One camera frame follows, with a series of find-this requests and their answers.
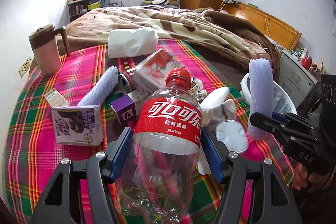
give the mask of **wooden headboard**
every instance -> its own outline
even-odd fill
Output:
[[[238,7],[231,4],[221,5],[219,10],[226,10],[230,15],[250,21],[260,32],[275,40],[288,50],[295,49],[301,33],[282,20],[252,6],[240,3]]]

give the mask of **bedside table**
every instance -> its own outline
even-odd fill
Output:
[[[318,81],[289,51],[282,52],[278,84],[298,107]]]

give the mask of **human hand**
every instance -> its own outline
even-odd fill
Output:
[[[301,163],[297,163],[294,171],[293,187],[299,191],[301,188],[307,187],[308,181],[313,184],[320,184],[321,186],[323,186],[330,178],[330,173],[322,176],[312,172],[310,173],[308,180],[307,176],[308,176],[307,168]]]

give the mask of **snack box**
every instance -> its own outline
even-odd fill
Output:
[[[103,141],[100,105],[52,108],[51,116],[57,143],[98,146]]]
[[[115,118],[121,126],[131,127],[137,123],[148,93],[142,89],[136,89],[127,95],[120,97],[110,103]]]

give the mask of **plaid bedsheet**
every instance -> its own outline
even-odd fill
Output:
[[[186,42],[161,39],[158,44],[158,48],[160,47],[175,55],[194,76],[203,82],[208,93],[216,88],[228,86],[231,92],[230,98],[233,98],[236,103],[237,119],[247,128],[249,106],[223,75]],[[115,90],[102,106],[104,140],[99,147],[57,144],[50,107],[43,95],[52,88],[56,88],[71,105],[76,105],[91,90],[108,67],[114,65],[119,68],[119,71],[123,71],[143,59],[144,57],[108,59],[107,45],[103,45],[73,52],[71,57],[62,56],[62,67],[52,76],[43,77],[38,68],[33,71],[14,109],[3,164],[6,203],[19,223],[29,223],[39,196],[62,158],[68,157],[74,161],[87,159],[95,152],[105,149],[107,144],[116,140],[122,132],[109,106],[111,101],[122,95],[119,90]],[[271,158],[285,181],[291,184],[293,169],[271,135],[265,141],[249,140],[249,148],[244,156],[251,160]],[[250,182],[246,184],[241,223],[245,223],[248,217],[251,185]],[[87,223],[91,223],[92,217],[85,181],[81,182],[81,187],[84,217]],[[189,214],[184,218],[183,223],[211,223],[222,191],[222,187],[211,175],[202,176],[196,170],[194,196]],[[141,223],[142,218],[125,219],[122,217],[121,221],[128,224]]]

